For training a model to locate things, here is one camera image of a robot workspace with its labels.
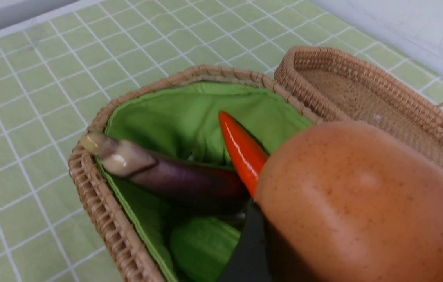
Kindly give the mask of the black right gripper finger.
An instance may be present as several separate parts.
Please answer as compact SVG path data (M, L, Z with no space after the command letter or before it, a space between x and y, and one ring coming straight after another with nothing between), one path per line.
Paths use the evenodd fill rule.
M267 261L265 219L257 203L250 203L236 248L218 282L271 282Z

